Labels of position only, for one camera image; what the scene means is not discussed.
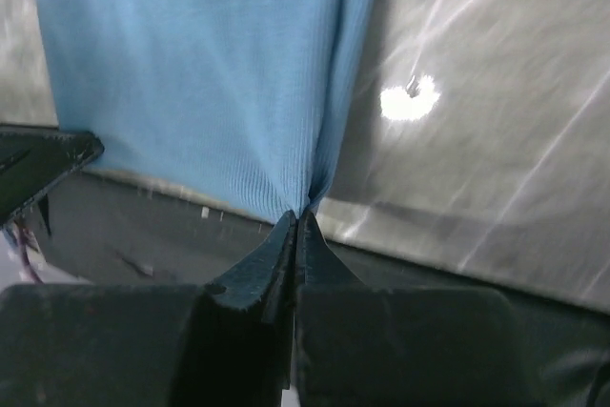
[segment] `bright light spot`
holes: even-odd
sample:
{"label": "bright light spot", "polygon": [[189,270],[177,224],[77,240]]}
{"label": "bright light spot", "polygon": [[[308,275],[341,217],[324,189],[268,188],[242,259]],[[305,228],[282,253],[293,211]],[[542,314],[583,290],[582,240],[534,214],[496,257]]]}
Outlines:
{"label": "bright light spot", "polygon": [[440,98],[435,80],[422,75],[412,78],[407,87],[394,86],[381,92],[381,114],[392,121],[417,121],[432,111]]}

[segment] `gray table surface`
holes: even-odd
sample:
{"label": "gray table surface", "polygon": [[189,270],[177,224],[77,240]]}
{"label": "gray table surface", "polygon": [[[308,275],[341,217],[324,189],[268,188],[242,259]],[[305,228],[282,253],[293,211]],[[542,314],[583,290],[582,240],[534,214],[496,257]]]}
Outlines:
{"label": "gray table surface", "polygon": [[[0,18],[0,121],[56,123],[35,2]],[[325,234],[610,310],[609,23],[610,0],[376,0]]]}

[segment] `black object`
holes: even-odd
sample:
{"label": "black object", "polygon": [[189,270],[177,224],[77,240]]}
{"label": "black object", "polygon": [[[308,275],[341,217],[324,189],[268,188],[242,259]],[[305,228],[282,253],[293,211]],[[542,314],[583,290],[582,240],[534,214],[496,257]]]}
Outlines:
{"label": "black object", "polygon": [[103,151],[91,133],[0,125],[0,229]]}

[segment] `blue cloth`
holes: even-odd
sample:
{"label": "blue cloth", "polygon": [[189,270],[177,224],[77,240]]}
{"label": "blue cloth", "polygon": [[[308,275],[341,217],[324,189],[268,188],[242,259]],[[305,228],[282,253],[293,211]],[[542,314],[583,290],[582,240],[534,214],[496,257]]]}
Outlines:
{"label": "blue cloth", "polygon": [[330,187],[372,0],[37,0],[60,126],[106,169],[276,221]]}

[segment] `cloth fold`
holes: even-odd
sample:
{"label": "cloth fold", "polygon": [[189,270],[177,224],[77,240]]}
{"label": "cloth fold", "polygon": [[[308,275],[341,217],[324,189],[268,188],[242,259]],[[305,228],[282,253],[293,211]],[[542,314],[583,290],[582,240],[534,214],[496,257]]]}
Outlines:
{"label": "cloth fold", "polygon": [[95,167],[276,221],[330,187],[372,0],[37,0],[60,127]]}

